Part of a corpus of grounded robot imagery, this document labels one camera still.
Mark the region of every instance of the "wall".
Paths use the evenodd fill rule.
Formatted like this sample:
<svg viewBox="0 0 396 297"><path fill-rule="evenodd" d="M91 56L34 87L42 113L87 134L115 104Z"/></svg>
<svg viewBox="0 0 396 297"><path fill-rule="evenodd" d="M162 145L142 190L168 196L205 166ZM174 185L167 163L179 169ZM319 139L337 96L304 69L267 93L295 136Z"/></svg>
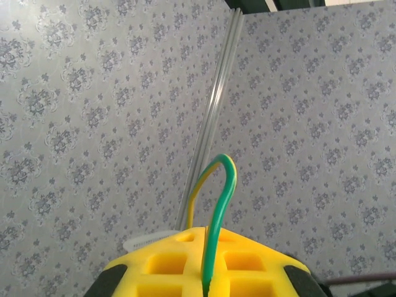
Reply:
<svg viewBox="0 0 396 297"><path fill-rule="evenodd" d="M174 226L221 0L0 1L0 296L82 296Z"/></svg>
<svg viewBox="0 0 396 297"><path fill-rule="evenodd" d="M225 228L323 277L396 269L395 16L390 1L246 16L211 151L239 173Z"/></svg>

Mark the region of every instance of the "patterned wallpaper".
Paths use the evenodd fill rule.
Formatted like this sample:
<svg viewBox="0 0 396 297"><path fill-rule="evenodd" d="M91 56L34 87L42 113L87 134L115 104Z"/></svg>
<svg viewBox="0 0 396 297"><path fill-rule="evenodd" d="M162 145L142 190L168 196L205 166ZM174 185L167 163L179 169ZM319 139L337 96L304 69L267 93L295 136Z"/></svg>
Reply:
<svg viewBox="0 0 396 297"><path fill-rule="evenodd" d="M82 296L174 226L222 0L0 0L0 296Z"/></svg>
<svg viewBox="0 0 396 297"><path fill-rule="evenodd" d="M245 18L211 151L239 173L223 226L322 277L396 270L396 1Z"/></svg>

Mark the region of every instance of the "green wire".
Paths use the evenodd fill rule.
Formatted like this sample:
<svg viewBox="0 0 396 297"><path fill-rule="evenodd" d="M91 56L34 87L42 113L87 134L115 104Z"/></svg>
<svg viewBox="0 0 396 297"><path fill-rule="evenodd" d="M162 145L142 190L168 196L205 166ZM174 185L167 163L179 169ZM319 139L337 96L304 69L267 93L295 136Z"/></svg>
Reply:
<svg viewBox="0 0 396 297"><path fill-rule="evenodd" d="M213 171L215 171L220 164L223 164L223 166L225 167L226 181L223 192L218 198L218 202L213 212L212 220L208 227L207 237L205 238L204 255L202 257L201 270L202 289L204 291L204 297L208 296L210 281L213 277L218 237L220 235L220 229L222 228L224 214L236 187L236 167L233 160L225 154L217 155L202 172L197 182L197 186L202 185L202 182Z"/></svg>

